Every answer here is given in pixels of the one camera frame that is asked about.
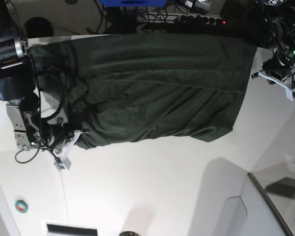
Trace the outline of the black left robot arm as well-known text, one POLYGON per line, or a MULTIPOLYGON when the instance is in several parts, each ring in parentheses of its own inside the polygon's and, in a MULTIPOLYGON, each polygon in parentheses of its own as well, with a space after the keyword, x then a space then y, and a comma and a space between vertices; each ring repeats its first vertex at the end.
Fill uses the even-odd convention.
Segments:
POLYGON ((256 0, 243 16, 243 23, 261 47, 272 49, 253 79, 283 87, 289 100, 295 99, 295 11, 286 0, 256 0))

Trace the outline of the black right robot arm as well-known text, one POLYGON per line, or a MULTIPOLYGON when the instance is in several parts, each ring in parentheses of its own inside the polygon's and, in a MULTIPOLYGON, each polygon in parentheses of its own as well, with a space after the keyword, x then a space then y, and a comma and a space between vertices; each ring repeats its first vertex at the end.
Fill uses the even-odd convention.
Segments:
POLYGON ((12 19, 6 2, 0 0, 0 100, 6 101, 7 114, 13 124, 20 152, 46 150, 54 157, 55 167, 69 170, 68 156, 86 129, 74 129, 59 115, 65 104, 65 88, 59 77, 59 105, 56 111, 41 116, 41 93, 32 52, 25 31, 12 19))

